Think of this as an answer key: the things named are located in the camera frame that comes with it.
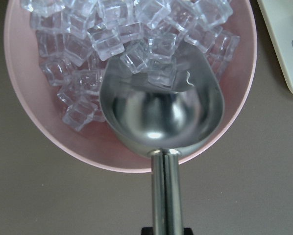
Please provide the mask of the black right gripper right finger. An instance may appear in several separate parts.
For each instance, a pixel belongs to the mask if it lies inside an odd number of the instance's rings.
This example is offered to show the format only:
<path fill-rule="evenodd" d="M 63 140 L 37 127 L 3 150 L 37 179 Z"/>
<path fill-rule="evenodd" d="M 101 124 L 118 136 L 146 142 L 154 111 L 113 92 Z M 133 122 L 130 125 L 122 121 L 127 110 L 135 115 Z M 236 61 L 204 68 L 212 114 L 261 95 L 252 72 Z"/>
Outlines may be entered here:
<path fill-rule="evenodd" d="M 193 235 L 193 231 L 191 228 L 184 228 L 184 235 Z"/>

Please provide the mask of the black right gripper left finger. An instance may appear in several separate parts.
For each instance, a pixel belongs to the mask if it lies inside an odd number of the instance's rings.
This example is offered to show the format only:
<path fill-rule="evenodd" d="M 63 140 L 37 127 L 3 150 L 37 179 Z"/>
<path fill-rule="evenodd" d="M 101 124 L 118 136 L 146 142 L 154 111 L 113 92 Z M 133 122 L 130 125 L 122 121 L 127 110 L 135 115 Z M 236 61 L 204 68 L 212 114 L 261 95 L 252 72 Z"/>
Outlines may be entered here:
<path fill-rule="evenodd" d="M 142 227 L 141 228 L 141 235 L 153 235 L 153 228 L 152 227 Z"/>

